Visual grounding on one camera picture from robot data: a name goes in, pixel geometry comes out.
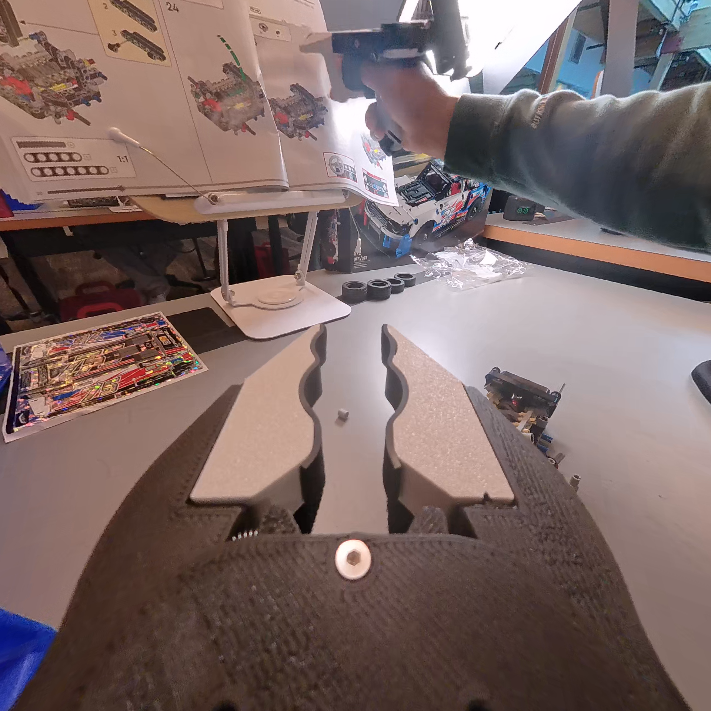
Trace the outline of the lego car chassis assembly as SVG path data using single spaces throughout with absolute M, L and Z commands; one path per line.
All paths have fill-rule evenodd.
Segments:
M 565 458 L 553 437 L 547 433 L 550 418 L 561 398 L 557 390 L 522 378 L 519 375 L 492 368 L 485 376 L 486 397 L 517 431 L 529 440 L 556 469 Z

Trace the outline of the black flat pad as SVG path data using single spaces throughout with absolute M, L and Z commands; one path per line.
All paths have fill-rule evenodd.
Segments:
M 199 355 L 248 340 L 235 324 L 228 325 L 209 307 L 170 314 L 166 318 Z

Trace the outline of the small blue plastic bin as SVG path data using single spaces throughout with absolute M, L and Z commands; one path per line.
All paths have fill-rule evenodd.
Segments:
M 10 710 L 57 634 L 39 621 L 1 609 L 1 710 Z

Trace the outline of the black lego set box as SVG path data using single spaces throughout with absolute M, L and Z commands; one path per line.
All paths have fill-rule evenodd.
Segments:
M 409 264 L 484 232 L 492 189 L 449 173 L 441 161 L 395 178 L 397 204 L 361 199 L 357 206 L 321 213 L 321 266 L 356 273 Z

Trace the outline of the person's right hand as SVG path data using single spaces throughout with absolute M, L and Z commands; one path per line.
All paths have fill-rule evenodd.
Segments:
M 372 136 L 383 138 L 389 123 L 395 122 L 405 150 L 445 157 L 458 97 L 448 94 L 425 66 L 367 62 L 361 67 L 361 80 L 377 97 L 365 113 L 365 125 Z

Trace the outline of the red bag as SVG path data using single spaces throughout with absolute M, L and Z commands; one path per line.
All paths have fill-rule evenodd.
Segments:
M 78 285 L 73 296 L 60 299 L 58 308 L 60 320 L 68 322 L 143 304 L 144 299 L 134 288 L 119 288 L 108 281 L 94 281 Z

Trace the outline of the grey table with wooden edge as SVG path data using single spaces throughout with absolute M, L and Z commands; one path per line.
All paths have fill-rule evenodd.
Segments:
M 112 210 L 110 208 L 69 208 L 65 210 L 25 210 L 13 217 L 1 218 L 1 231 L 34 230 L 91 226 L 111 223 L 129 223 L 153 220 L 149 213 L 136 210 Z
M 710 254 L 638 237 L 612 235 L 585 219 L 536 226 L 505 220 L 502 214 L 492 213 L 486 220 L 483 236 L 500 243 L 710 283 Z

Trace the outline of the black device with green lights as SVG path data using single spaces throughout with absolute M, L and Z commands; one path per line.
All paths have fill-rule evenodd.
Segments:
M 505 202 L 503 219 L 510 222 L 534 224 L 543 224 L 549 221 L 543 204 L 514 195 L 510 195 Z

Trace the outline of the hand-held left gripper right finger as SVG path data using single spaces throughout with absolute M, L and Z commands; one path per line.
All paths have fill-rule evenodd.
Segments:
M 515 494 L 462 381 L 388 324 L 381 355 L 394 409 L 385 430 L 388 513 L 512 507 Z

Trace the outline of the clear plastic bag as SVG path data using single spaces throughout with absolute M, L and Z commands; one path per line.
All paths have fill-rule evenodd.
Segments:
M 426 278 L 458 291 L 520 278 L 532 269 L 529 263 L 476 244 L 471 238 L 434 252 L 415 250 L 411 257 Z

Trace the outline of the lego instruction booklet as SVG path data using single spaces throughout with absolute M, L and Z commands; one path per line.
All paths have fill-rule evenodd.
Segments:
M 1 188 L 24 203 L 348 190 L 395 206 L 319 1 L 2 1 Z
M 160 311 L 16 346 L 5 442 L 208 370 Z

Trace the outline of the person's right forearm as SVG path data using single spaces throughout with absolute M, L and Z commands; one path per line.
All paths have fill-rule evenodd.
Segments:
M 587 100 L 466 94 L 455 173 L 625 235 L 710 252 L 710 84 Z

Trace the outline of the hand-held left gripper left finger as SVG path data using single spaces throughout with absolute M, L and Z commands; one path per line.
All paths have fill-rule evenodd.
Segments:
M 314 405 L 326 360 L 323 324 L 308 328 L 246 378 L 221 427 L 190 500 L 272 506 L 314 520 L 325 485 L 321 424 Z

